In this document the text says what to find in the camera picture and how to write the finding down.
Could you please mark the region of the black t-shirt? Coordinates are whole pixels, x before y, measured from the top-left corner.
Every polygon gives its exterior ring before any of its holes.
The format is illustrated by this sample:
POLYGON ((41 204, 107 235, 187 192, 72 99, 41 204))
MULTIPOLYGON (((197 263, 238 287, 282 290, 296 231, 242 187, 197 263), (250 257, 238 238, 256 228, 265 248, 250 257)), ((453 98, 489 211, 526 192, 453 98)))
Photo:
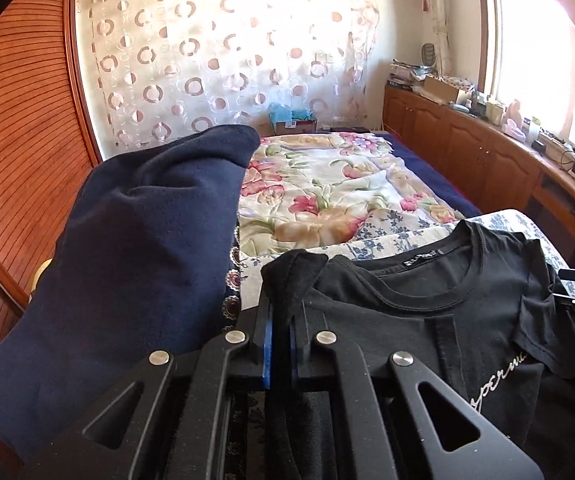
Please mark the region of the black t-shirt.
POLYGON ((547 478, 575 479, 575 323, 537 240, 461 221, 401 255, 296 249, 261 275, 278 313, 356 341, 372 370, 412 353, 547 478))

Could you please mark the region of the navy blue garment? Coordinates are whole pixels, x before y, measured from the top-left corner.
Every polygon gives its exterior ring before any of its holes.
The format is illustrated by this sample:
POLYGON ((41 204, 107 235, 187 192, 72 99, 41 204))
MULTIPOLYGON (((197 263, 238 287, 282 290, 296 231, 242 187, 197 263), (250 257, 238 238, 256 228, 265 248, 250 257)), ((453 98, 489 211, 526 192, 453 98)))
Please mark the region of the navy blue garment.
POLYGON ((28 460, 150 352, 240 313, 237 208, 257 131, 115 156, 82 184, 26 313, 0 343, 0 439, 28 460))

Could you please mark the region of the blue floral white board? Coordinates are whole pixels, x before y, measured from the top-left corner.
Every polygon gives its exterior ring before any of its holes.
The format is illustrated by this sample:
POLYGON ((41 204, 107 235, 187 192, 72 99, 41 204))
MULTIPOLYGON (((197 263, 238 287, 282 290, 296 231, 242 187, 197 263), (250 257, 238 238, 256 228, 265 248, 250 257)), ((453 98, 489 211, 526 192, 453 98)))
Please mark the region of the blue floral white board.
MULTIPOLYGON (((482 214, 471 218, 472 222, 493 231, 523 233, 529 240, 539 240, 545 261, 555 270, 568 269, 554 244, 526 214, 516 209, 482 214)), ((350 260, 373 260, 409 252, 447 237, 455 228, 455 222, 434 224, 426 228, 388 232, 391 220, 386 214, 378 214, 368 225, 360 228, 352 240, 342 244, 308 248, 308 252, 323 254, 327 257, 342 255, 350 260)), ((256 307, 262 287, 261 268, 276 258, 276 255, 258 257, 240 256, 240 307, 243 310, 256 307)))

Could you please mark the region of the long wooden cabinet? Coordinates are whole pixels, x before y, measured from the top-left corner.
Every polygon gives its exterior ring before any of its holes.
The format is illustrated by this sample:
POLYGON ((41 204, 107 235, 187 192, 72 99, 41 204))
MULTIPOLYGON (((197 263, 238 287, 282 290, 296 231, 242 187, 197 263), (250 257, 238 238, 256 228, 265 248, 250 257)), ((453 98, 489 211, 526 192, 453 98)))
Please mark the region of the long wooden cabinet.
POLYGON ((575 264, 575 174, 483 120, 391 86, 384 129, 484 214, 517 209, 575 264))

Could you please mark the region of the navy blue bedsheet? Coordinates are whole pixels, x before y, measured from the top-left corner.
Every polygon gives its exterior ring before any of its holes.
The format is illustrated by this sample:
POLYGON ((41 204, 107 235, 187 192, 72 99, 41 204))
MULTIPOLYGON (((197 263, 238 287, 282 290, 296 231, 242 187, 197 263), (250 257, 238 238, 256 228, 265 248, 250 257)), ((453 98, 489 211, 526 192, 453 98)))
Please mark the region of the navy blue bedsheet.
POLYGON ((477 217, 481 211, 471 203, 448 179, 432 165, 417 156, 395 136, 386 131, 376 131, 376 136, 391 144, 394 154, 403 159, 406 167, 417 175, 438 197, 444 200, 452 209, 456 209, 465 218, 477 217))

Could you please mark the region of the cardboard box on cabinet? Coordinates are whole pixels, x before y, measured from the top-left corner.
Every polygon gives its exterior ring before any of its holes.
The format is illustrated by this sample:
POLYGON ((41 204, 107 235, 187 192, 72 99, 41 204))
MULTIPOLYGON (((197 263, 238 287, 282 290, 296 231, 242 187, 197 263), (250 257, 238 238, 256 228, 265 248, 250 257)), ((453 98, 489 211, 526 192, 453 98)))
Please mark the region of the cardboard box on cabinet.
POLYGON ((426 76, 423 88, 441 101, 462 104, 470 97, 474 86, 467 79, 460 77, 426 76))

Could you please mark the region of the floral pink quilt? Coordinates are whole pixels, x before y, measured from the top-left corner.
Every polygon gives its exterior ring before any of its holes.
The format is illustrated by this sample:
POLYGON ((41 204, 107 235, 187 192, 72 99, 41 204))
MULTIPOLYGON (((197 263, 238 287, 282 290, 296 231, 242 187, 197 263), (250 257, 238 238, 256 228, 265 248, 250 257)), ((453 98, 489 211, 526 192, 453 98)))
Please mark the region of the floral pink quilt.
POLYGON ((463 219, 374 133, 264 138, 249 162, 238 203, 240 249, 249 257, 347 243, 368 221, 377 235, 463 219))

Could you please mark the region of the wooden slatted wardrobe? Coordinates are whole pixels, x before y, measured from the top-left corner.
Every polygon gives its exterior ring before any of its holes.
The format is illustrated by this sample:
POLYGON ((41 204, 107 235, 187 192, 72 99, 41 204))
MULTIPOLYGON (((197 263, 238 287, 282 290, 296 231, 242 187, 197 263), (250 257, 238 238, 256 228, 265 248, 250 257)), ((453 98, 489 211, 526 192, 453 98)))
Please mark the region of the wooden slatted wardrobe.
POLYGON ((0 15, 0 341, 100 160, 77 70, 74 0, 12 0, 0 15))

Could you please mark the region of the teal item box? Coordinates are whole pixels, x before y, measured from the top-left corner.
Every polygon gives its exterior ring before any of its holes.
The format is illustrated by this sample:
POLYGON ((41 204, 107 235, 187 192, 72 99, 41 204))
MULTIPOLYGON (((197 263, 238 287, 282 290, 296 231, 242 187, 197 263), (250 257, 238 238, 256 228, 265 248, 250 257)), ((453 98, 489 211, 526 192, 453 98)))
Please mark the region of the teal item box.
POLYGON ((272 103, 269 108, 269 120, 276 136, 294 133, 310 133, 317 130, 317 118, 312 110, 307 108, 290 108, 289 106, 272 103))

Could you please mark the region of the patterned sheer curtain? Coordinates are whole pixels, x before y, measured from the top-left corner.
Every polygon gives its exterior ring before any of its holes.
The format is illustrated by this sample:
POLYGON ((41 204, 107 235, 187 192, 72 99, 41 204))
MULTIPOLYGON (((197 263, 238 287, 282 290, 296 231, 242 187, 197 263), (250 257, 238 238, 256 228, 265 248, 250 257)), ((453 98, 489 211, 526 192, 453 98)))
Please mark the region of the patterned sheer curtain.
POLYGON ((78 0, 79 62, 103 157, 279 108, 362 122, 376 0, 78 0))

